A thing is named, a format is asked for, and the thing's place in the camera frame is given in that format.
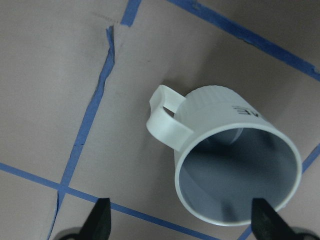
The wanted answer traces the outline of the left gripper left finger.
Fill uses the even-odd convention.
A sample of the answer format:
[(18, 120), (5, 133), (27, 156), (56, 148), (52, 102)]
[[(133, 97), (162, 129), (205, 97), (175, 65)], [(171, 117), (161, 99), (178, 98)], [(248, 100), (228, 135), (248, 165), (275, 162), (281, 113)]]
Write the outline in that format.
[(111, 234), (111, 201), (99, 198), (78, 233), (78, 240), (108, 240)]

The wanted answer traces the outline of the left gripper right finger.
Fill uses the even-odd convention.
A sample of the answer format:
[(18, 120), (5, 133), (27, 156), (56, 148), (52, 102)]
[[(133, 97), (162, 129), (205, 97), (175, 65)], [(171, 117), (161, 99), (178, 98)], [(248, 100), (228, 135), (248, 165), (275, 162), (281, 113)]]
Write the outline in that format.
[(295, 233), (264, 198), (254, 198), (251, 230), (257, 240), (294, 240)]

